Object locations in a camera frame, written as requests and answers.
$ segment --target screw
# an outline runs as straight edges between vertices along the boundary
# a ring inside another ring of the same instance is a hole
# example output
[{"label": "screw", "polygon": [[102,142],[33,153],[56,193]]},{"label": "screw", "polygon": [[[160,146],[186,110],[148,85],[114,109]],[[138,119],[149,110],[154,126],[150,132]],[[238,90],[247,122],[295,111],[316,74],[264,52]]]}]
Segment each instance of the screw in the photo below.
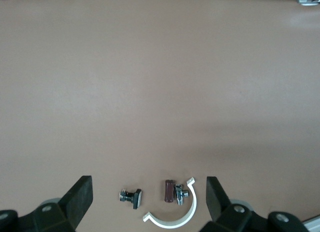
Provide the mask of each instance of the screw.
[{"label": "screw", "polygon": [[189,191],[188,190],[183,190],[182,191],[182,196],[183,197],[189,197]]},{"label": "screw", "polygon": [[9,216],[8,213],[0,214],[0,220],[4,220],[4,219],[7,218],[8,216]]},{"label": "screw", "polygon": [[141,195],[142,195],[142,191],[140,188],[138,188],[135,193],[129,193],[125,189],[123,189],[119,193],[119,199],[122,202],[123,201],[130,201],[133,204],[133,209],[136,210],[140,206]]},{"label": "screw", "polygon": [[244,212],[246,211],[245,208],[243,208],[243,207],[240,206],[240,205],[236,205],[236,206],[234,207],[234,210],[237,211],[238,213],[244,213]]},{"label": "screw", "polygon": [[279,221],[282,221],[282,222],[289,222],[289,219],[287,216],[285,216],[284,214],[282,213],[277,213],[276,216],[275,216]]},{"label": "screw", "polygon": [[51,209],[52,209],[51,205],[48,205],[42,208],[42,212],[47,212],[47,211],[50,211]]}]

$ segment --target brown clip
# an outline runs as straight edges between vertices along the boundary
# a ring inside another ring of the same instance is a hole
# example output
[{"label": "brown clip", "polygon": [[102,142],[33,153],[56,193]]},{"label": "brown clip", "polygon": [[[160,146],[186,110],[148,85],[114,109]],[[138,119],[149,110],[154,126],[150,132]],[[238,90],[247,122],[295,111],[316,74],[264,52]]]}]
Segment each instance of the brown clip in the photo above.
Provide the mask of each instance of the brown clip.
[{"label": "brown clip", "polygon": [[167,179],[165,181],[165,196],[164,201],[167,203],[172,203],[175,198],[175,181]]}]

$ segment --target white curved bracket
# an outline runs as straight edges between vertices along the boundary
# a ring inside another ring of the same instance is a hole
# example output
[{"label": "white curved bracket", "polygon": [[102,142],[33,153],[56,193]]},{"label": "white curved bracket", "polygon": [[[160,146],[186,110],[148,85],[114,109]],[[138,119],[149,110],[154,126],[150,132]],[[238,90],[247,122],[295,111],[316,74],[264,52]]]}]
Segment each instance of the white curved bracket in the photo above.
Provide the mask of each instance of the white curved bracket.
[{"label": "white curved bracket", "polygon": [[191,220],[191,218],[194,216],[197,208],[197,197],[196,197],[196,192],[192,185],[195,183],[195,179],[192,177],[190,178],[187,182],[186,185],[189,187],[193,199],[192,199],[192,205],[191,208],[189,209],[188,213],[185,214],[182,218],[176,220],[176,221],[163,221],[161,219],[158,219],[152,215],[152,213],[148,212],[143,216],[143,221],[146,222],[147,220],[151,220],[156,226],[159,226],[164,229],[175,229],[179,228]]}]

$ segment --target beige table surface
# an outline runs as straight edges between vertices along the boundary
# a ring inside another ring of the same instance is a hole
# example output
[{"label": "beige table surface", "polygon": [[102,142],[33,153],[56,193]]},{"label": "beige table surface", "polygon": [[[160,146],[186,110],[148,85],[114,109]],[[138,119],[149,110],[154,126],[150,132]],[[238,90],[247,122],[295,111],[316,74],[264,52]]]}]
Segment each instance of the beige table surface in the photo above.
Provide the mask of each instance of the beige table surface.
[{"label": "beige table surface", "polygon": [[[266,217],[320,214],[320,6],[296,0],[0,1],[0,209],[92,175],[78,232],[162,232],[164,180],[206,176]],[[141,207],[119,201],[143,190]]]}]

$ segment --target small metal part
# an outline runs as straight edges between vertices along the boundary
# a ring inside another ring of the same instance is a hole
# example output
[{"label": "small metal part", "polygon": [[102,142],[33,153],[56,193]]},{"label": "small metal part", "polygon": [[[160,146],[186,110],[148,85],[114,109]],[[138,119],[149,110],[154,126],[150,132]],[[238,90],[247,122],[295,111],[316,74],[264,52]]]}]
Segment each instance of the small metal part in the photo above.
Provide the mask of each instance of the small metal part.
[{"label": "small metal part", "polygon": [[184,204],[184,197],[189,196],[188,190],[183,190],[182,184],[176,184],[174,186],[175,196],[176,196],[176,203],[179,206],[182,206]]},{"label": "small metal part", "polygon": [[235,207],[234,207],[234,210],[236,211],[236,212],[238,212],[238,213],[244,213],[246,210],[242,207],[242,206],[240,206],[240,205],[236,205]]},{"label": "small metal part", "polygon": [[276,216],[275,216],[279,221],[282,221],[282,222],[289,222],[289,219],[287,216],[285,216],[284,214],[282,213],[278,213]]},{"label": "small metal part", "polygon": [[125,189],[123,189],[119,193],[119,199],[122,202],[130,201],[133,204],[133,209],[136,210],[137,208],[140,207],[141,195],[142,195],[142,191],[139,188],[134,193],[127,192]]},{"label": "small metal part", "polygon": [[167,179],[165,181],[164,201],[167,203],[172,203],[174,199],[175,199],[175,181],[172,179]]}]

